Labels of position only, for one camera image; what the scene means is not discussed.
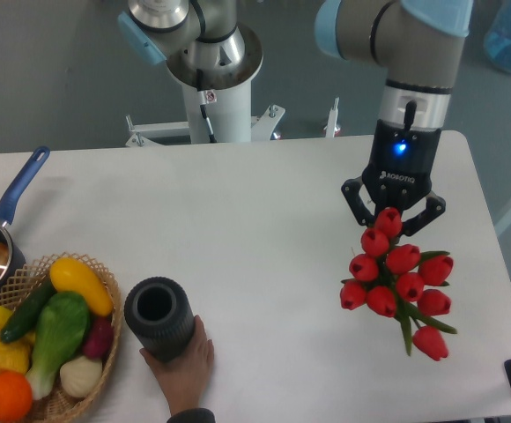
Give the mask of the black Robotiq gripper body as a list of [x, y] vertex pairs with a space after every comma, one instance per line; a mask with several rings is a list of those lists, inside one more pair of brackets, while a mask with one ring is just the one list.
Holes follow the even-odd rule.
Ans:
[[418, 130], [378, 120], [362, 181], [374, 203], [374, 213], [388, 207], [400, 212], [426, 200], [428, 210], [442, 209], [432, 191], [431, 173], [441, 130]]

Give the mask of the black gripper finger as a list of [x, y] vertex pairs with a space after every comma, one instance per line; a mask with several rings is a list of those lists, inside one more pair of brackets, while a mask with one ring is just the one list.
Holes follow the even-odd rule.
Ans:
[[431, 191], [426, 196], [425, 209], [415, 217], [408, 219], [403, 223], [401, 235], [412, 237], [414, 234], [439, 218], [445, 211], [445, 199]]
[[364, 183], [361, 177], [352, 178], [343, 183], [341, 192], [357, 223], [361, 226], [372, 227], [375, 216], [366, 207], [360, 195], [360, 190], [363, 187]]

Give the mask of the dark sleeved forearm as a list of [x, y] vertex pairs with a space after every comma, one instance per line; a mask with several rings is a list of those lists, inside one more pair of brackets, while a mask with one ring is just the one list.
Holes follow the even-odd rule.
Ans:
[[167, 423], [215, 423], [215, 415], [206, 408], [192, 408], [173, 414]]

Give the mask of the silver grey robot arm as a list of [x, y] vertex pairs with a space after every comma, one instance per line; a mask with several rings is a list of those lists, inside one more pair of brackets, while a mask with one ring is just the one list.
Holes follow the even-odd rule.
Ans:
[[[445, 201], [431, 172], [469, 32], [469, 1], [326, 1], [315, 42], [326, 55], [375, 63], [388, 72], [368, 164], [342, 192], [355, 219], [426, 207], [406, 220], [412, 236], [437, 219]], [[165, 63], [181, 84], [195, 144], [256, 137], [251, 82], [263, 62], [256, 34], [234, 1], [131, 1], [117, 23], [148, 63]]]

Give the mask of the person's hand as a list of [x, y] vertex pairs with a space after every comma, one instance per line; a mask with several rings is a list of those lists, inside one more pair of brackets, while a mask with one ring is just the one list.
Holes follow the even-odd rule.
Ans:
[[194, 317], [194, 323], [193, 336], [177, 358], [164, 363], [145, 348], [140, 350], [167, 401], [171, 417], [199, 409], [211, 379], [214, 345], [199, 315]]

